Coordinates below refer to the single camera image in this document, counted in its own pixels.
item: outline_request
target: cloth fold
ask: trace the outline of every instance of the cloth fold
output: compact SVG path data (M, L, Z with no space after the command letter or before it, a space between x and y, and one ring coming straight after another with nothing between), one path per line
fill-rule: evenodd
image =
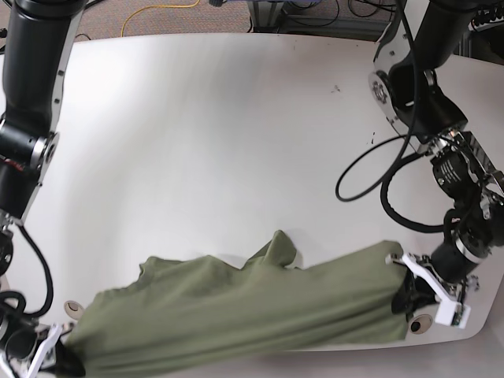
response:
M66 346L87 376L152 376L225 358L406 336L391 300L406 274L382 242L309 269L278 231L242 269L205 256L149 258L132 285L99 293Z

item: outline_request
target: table surface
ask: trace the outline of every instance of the table surface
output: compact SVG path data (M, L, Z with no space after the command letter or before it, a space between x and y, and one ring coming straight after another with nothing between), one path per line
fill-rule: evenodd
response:
M68 321L65 301L86 306L98 291L131 283L151 255L212 254L239 267L277 229L292 238L304 267L383 239L430 254L442 236L395 224L378 191L350 204L334 195L351 161L395 135L368 88L374 51L373 43L294 35L77 43L65 78L60 145L27 222L54 277L53 308L43 320ZM452 57L438 74L502 168L504 68ZM398 149L392 143L358 165L343 194L367 187ZM429 224L451 206L427 158L395 177L391 202ZM38 308L42 270L19 235L14 242L10 286L26 294L28 309ZM503 273L504 255L496 250L476 271L481 290L467 299L465 330L435 324L387 347L475 335ZM435 307L419 313L434 314Z

